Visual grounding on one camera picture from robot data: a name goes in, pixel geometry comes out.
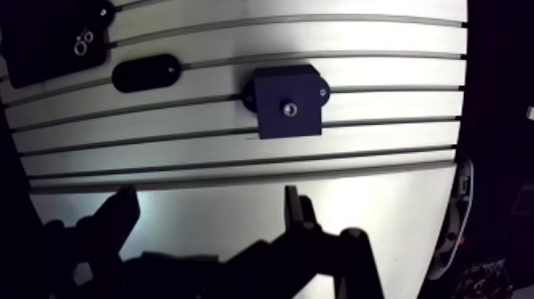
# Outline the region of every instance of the bolt head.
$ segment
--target bolt head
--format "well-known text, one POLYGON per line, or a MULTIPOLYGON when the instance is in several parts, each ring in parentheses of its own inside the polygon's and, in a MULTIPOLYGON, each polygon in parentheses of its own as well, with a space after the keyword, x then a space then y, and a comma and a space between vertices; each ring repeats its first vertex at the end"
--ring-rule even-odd
POLYGON ((299 108, 294 103, 287 103, 282 107, 282 111, 285 116, 292 118, 298 113, 299 108))

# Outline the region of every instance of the black bracket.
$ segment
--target black bracket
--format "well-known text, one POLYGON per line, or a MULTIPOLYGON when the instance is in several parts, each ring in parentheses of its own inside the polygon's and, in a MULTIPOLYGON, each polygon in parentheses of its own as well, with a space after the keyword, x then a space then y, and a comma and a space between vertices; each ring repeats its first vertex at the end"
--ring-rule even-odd
POLYGON ((242 90, 261 139, 321 135, 321 107, 329 98, 328 83, 309 64, 257 68, 242 90))

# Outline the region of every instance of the screw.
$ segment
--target screw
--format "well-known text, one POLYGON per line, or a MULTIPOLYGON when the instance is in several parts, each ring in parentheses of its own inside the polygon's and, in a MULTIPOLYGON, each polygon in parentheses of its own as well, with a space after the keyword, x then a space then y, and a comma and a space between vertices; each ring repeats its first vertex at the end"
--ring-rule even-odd
POLYGON ((284 115, 292 118, 296 115, 299 108, 294 103, 287 103, 282 107, 282 111, 284 112, 284 115))

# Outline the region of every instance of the curved metal plate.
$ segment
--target curved metal plate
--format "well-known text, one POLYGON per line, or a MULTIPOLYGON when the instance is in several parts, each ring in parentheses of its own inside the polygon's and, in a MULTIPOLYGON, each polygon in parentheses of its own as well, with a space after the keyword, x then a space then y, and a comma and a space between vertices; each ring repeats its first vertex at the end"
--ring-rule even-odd
MULTIPOLYGON (((334 89, 409 86, 460 86, 464 84, 464 60, 431 58, 352 57, 307 60, 282 60, 280 64, 309 63, 334 89)), ((81 115, 110 113, 125 108, 178 103, 195 98, 235 95, 241 91, 246 75, 257 67, 273 65, 240 64, 186 71, 171 87, 133 94, 122 94, 111 84, 39 99, 6 110, 10 127, 16 129, 41 122, 57 121, 81 115)))
MULTIPOLYGON (((360 92, 333 94, 324 122, 364 122, 461 115, 460 91, 360 92)), ((70 122, 13 134, 19 153, 157 136, 188 137, 203 132, 257 127, 241 101, 142 111, 70 122)))
POLYGON ((44 92, 110 78, 115 65, 160 53, 172 54, 184 64, 201 63, 203 67, 232 64, 239 57, 264 55, 278 55, 279 58, 304 57, 306 53, 310 53, 309 56, 343 53, 379 56, 405 55, 402 53, 405 51, 412 55, 463 54, 466 37, 466 29, 462 28, 376 21, 297 22, 217 29, 113 48, 110 59, 100 67, 22 89, 12 88, 10 82, 0 83, 0 95, 4 103, 12 103, 44 92))
MULTIPOLYGON (((451 192, 454 166, 337 179, 139 192, 141 218, 122 248, 174 255, 217 254, 227 260, 259 239, 284 231, 283 187, 310 197, 327 232, 360 227, 370 237, 386 298, 416 298, 451 192)), ((32 195, 43 222, 67 226, 93 213, 110 193, 32 195)), ((302 298, 334 298, 317 278, 302 298)))
POLYGON ((419 164, 434 161, 453 161, 454 149, 429 150, 415 153, 388 153, 361 157, 308 159, 307 161, 278 162, 244 166, 222 166, 201 169, 181 169, 150 173, 109 174, 88 177, 61 177, 31 180, 33 188, 85 188, 105 185, 116 189, 123 184, 137 186, 160 183, 192 183, 242 179, 243 177, 283 176, 289 174, 319 173, 333 170, 369 169, 393 165, 419 164))
POLYGON ((256 134, 148 142, 49 153, 21 159, 28 176, 129 170, 259 158, 449 146, 459 122, 427 122, 323 129, 321 136, 260 140, 256 134))
POLYGON ((117 14, 111 41, 208 23, 299 15, 392 15, 465 21, 465 0, 176 0, 117 14))

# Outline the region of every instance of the reflective metal surface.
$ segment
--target reflective metal surface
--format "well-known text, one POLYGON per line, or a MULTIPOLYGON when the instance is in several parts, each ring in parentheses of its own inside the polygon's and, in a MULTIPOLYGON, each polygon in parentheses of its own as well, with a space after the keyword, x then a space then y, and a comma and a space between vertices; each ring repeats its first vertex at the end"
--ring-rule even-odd
MULTIPOLYGON (((323 122, 454 118, 462 113, 462 98, 460 91, 333 94, 322 109, 323 122)), ((253 127, 257 127, 255 114, 247 111, 241 101, 230 101, 93 118, 23 131, 13 136, 18 151, 26 153, 172 134, 194 137, 194 134, 202 134, 203 131, 253 127)))
POLYGON ((206 97, 226 98, 241 91, 242 81, 256 67, 266 65, 313 64, 332 88, 374 89, 460 86, 464 83, 465 61, 431 58, 351 57, 282 60, 270 63, 228 65, 186 71, 167 88, 123 94, 112 84, 85 88, 39 99, 6 110, 11 128, 51 122, 62 118, 109 112, 118 109, 195 102, 206 97))
POLYGON ((459 122, 428 122, 323 129, 321 136, 260 140, 257 134, 148 142, 23 157, 29 176, 154 168, 254 158, 354 153, 449 146, 459 122))
MULTIPOLYGON (((217 254, 227 260, 258 239, 284 230, 284 184, 308 195, 323 229, 361 227, 371 242, 385 298, 416 298, 447 208, 455 167, 361 177, 286 181, 218 188, 139 192, 141 218, 121 251, 217 254)), ((33 195, 43 221, 74 225, 110 193, 33 195)), ((331 281, 316 278, 302 298, 333 298, 331 281)))
POLYGON ((122 184, 158 184, 217 181, 230 178, 281 176, 290 173, 318 173, 342 169, 368 169, 391 165, 406 165, 433 161, 452 161, 454 149, 425 150, 415 153, 388 153, 345 158, 309 158, 306 161, 272 162, 243 166, 220 166, 200 169, 153 171, 148 173, 108 174, 88 177, 61 177, 31 180, 34 188, 84 188, 104 184, 118 188, 122 184))
POLYGON ((109 32, 110 39, 117 41, 205 23, 302 14, 385 14, 453 21, 467 18, 464 0, 219 0, 216 6, 211 0, 179 0, 117 14, 109 32))

